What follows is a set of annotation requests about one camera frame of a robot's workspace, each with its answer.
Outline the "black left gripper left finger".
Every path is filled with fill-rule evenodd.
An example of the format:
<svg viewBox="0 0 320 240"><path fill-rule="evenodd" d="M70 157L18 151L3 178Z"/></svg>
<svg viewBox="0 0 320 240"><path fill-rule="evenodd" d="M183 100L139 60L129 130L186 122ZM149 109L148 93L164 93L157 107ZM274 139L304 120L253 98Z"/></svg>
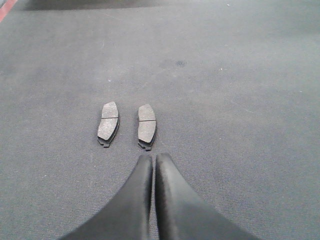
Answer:
<svg viewBox="0 0 320 240"><path fill-rule="evenodd" d="M61 239L148 240L152 183L152 157L140 155L115 196L91 219Z"/></svg>

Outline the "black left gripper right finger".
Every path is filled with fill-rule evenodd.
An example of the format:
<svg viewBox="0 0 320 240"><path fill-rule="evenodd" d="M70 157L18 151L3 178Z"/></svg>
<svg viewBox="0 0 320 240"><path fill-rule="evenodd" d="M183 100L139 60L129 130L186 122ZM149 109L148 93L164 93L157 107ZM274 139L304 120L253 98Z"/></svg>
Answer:
<svg viewBox="0 0 320 240"><path fill-rule="evenodd" d="M168 153L156 156L155 208L161 240L255 240L194 191Z"/></svg>

